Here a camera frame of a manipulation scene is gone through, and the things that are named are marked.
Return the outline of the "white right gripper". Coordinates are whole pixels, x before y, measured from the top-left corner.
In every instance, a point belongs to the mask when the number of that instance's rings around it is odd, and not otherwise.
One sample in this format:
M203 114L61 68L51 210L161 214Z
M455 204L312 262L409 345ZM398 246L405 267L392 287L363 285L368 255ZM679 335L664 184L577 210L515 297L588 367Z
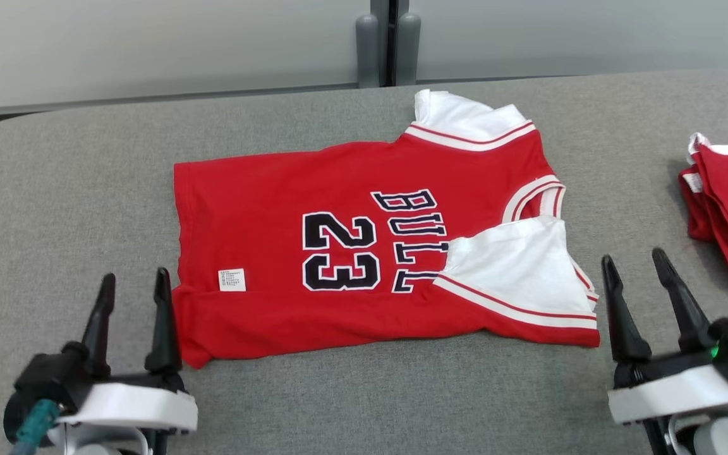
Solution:
M682 353L651 356L629 311L623 280L610 255L601 259L610 352L616 367L607 392L617 424L641 423L728 406L728 380L713 365L710 320L662 248L651 251L659 282L670 297Z

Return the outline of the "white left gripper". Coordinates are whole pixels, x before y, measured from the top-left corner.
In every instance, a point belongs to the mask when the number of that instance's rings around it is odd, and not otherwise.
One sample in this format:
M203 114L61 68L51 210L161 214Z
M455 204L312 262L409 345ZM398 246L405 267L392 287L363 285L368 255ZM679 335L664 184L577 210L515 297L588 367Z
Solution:
M106 379L109 320L114 309L116 277L105 274L99 286L82 343L88 349L85 365L95 379ZM199 411L179 372L183 368L174 316L169 271L159 267L154 282L154 333L145 357L145 371L159 375L132 375L101 381L90 388L76 412L59 416L57 425L133 427L174 432L196 432Z

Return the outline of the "grey partition post with feet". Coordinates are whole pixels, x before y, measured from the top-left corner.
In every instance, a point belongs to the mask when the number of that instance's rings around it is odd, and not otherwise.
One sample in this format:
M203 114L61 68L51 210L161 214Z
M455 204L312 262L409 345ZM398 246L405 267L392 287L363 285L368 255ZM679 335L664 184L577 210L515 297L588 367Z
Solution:
M411 0L369 0L370 12L357 18L356 81L359 87L417 83L422 20Z

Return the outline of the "red basketball jersey white sleeves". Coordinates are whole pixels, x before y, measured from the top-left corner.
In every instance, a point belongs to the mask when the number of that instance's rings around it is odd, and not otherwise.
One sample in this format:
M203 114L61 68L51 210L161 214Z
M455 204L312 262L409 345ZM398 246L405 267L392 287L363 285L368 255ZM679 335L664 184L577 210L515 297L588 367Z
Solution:
M597 348L564 184L513 104L419 90L393 142L174 165L182 357L487 331Z

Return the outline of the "white partition panel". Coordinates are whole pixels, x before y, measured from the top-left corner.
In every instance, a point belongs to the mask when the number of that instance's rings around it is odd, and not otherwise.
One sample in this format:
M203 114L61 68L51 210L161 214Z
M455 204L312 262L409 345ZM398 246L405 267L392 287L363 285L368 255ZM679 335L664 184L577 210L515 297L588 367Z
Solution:
M356 81L372 0L0 0L0 113Z
M728 0L408 0L417 78L728 70Z

